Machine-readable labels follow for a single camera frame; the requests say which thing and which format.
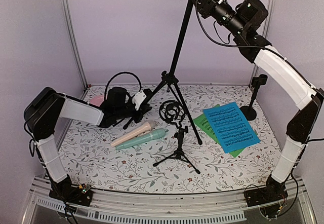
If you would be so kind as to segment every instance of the floral tablecloth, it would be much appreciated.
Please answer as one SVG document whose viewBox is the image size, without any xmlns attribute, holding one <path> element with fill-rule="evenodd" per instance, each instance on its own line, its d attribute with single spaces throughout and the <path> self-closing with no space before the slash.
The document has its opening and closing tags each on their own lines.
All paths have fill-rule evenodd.
<svg viewBox="0 0 324 224">
<path fill-rule="evenodd" d="M 132 94 L 138 86 L 123 86 Z M 89 89 L 85 100 L 104 92 L 103 86 Z M 248 105 L 251 91 L 246 86 L 181 86 L 188 108 L 195 118 L 203 109 L 235 101 L 240 107 Z M 264 185 L 276 165 L 280 148 L 257 102 L 257 118 L 250 122 L 261 142 L 246 148 L 238 157 L 225 154 L 218 144 L 200 129 L 203 145 L 198 145 L 192 127 L 185 135 L 183 148 L 190 161 L 201 171 L 196 174 L 192 166 L 179 160 L 167 160 L 158 167 L 152 164 L 170 155 L 177 147 L 173 137 L 176 128 L 158 116 L 159 105 L 174 99 L 166 87 L 150 102 L 153 109 L 147 119 L 155 120 L 159 128 L 168 129 L 165 138 L 133 148 L 116 151 L 110 146 L 118 138 L 136 128 L 131 124 L 125 131 L 124 120 L 116 127 L 98 128 L 73 121 L 60 147 L 59 154 L 74 183 L 89 183 L 92 187 L 137 193 L 202 193 L 243 189 L 250 184 Z"/>
</svg>

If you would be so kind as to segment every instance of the pink object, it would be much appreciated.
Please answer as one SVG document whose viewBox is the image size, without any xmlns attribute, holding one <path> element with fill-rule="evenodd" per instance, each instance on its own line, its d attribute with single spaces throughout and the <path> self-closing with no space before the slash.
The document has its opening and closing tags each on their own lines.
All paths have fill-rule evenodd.
<svg viewBox="0 0 324 224">
<path fill-rule="evenodd" d="M 95 105 L 95 106 L 100 106 L 104 101 L 104 96 L 100 95 L 100 96 L 95 96 L 94 98 L 92 98 L 89 103 Z"/>
<path fill-rule="evenodd" d="M 142 126 L 134 129 L 133 131 L 129 132 L 128 134 L 123 135 L 122 137 L 114 140 L 111 144 L 111 146 L 115 147 L 126 140 L 132 139 L 138 135 L 140 135 L 143 132 L 150 131 L 155 127 L 155 121 L 148 120 L 146 123 L 144 123 Z"/>
</svg>

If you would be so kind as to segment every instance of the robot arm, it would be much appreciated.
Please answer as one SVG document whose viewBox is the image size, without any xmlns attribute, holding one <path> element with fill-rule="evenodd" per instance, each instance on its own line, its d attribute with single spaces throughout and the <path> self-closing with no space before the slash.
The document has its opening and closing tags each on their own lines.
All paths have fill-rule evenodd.
<svg viewBox="0 0 324 224">
<path fill-rule="evenodd" d="M 59 118 L 87 122 L 99 126 L 103 123 L 103 111 L 82 100 L 56 93 L 46 87 L 24 112 L 26 125 L 32 134 L 38 158 L 47 170 L 52 183 L 50 196 L 66 202 L 89 206 L 92 192 L 85 184 L 72 186 L 70 177 L 59 157 L 54 129 Z"/>
<path fill-rule="evenodd" d="M 235 11 L 220 0 L 191 0 L 196 10 L 206 19 L 212 16 L 219 25 L 234 36 L 237 47 L 251 63 L 265 70 L 288 93 L 298 108 L 298 113 L 288 123 L 287 139 L 279 162 L 269 176 L 266 187 L 246 192 L 248 205 L 259 205 L 287 196 L 284 184 L 292 169 L 298 164 L 324 100 L 324 91 L 307 82 L 286 59 L 256 30 L 268 16 L 259 0 L 245 0 Z"/>
<path fill-rule="evenodd" d="M 102 128 L 108 128 L 118 120 L 131 118 L 138 123 L 151 107 L 143 103 L 145 89 L 126 100 L 126 90 L 114 87 L 109 90 L 108 98 L 100 107 L 86 103 L 71 96 L 57 93 L 50 87 L 44 88 L 24 112 L 25 125 L 33 138 L 38 158 L 46 169 L 52 183 L 50 197 L 88 206 L 92 199 L 89 187 L 72 186 L 70 177 L 59 157 L 54 139 L 54 129 L 59 118 L 83 121 Z"/>
</svg>

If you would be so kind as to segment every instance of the blue sheet music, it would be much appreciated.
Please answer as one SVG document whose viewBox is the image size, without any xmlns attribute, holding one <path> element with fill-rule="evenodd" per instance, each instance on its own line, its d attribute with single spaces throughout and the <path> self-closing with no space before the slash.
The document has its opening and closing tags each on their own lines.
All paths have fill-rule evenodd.
<svg viewBox="0 0 324 224">
<path fill-rule="evenodd" d="M 260 142 L 260 139 L 235 102 L 205 109 L 204 114 L 225 153 Z"/>
</svg>

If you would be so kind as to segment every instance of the black tripod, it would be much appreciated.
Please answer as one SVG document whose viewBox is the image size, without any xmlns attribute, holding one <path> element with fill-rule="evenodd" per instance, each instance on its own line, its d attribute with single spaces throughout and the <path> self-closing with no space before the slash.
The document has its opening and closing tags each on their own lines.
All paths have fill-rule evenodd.
<svg viewBox="0 0 324 224">
<path fill-rule="evenodd" d="M 190 121 L 190 123 L 192 125 L 192 128 L 194 130 L 194 133 L 195 133 L 195 135 L 197 137 L 198 144 L 202 145 L 203 141 L 201 140 L 201 138 L 200 138 L 200 136 L 198 134 L 198 131 L 197 131 L 196 126 L 195 126 L 195 124 L 194 124 L 194 122 L 192 120 L 192 117 L 191 117 L 191 114 L 190 114 L 189 109 L 187 107 L 187 104 L 186 104 L 186 102 L 185 102 L 185 100 L 184 100 L 184 98 L 183 98 L 183 96 L 181 94 L 180 88 L 178 86 L 179 80 L 174 75 L 174 73 L 176 71 L 177 63 L 178 63 L 178 60 L 179 60 L 183 40 L 184 40 L 184 37 L 186 35 L 186 31 L 187 31 L 187 27 L 188 27 L 190 15 L 191 15 L 192 7 L 193 7 L 192 1 L 188 0 L 186 12 L 184 14 L 183 22 L 182 22 L 182 25 L 181 25 L 180 34 L 179 34 L 179 38 L 178 38 L 178 42 L 177 42 L 177 46 L 176 46 L 176 51 L 175 51 L 174 56 L 173 56 L 170 71 L 169 71 L 169 73 L 167 73 L 166 71 L 162 72 L 162 81 L 155 88 L 153 93 L 149 97 L 146 98 L 144 103 L 147 103 L 159 90 L 161 90 L 165 85 L 167 85 L 168 88 L 170 89 L 170 91 L 174 94 L 177 101 L 182 105 L 185 114 L 188 116 L 189 121 Z"/>
<path fill-rule="evenodd" d="M 177 101 L 165 101 L 162 103 L 159 109 L 159 115 L 163 121 L 168 124 L 175 125 L 178 129 L 178 132 L 175 133 L 174 137 L 178 139 L 178 148 L 170 156 L 164 158 L 163 160 L 153 164 L 153 167 L 156 167 L 160 163 L 164 162 L 167 159 L 177 159 L 183 162 L 190 164 L 196 173 L 200 174 L 200 171 L 190 162 L 190 160 L 184 154 L 182 149 L 184 134 L 188 133 L 188 126 L 182 128 L 181 122 L 186 117 L 183 107 Z"/>
</svg>

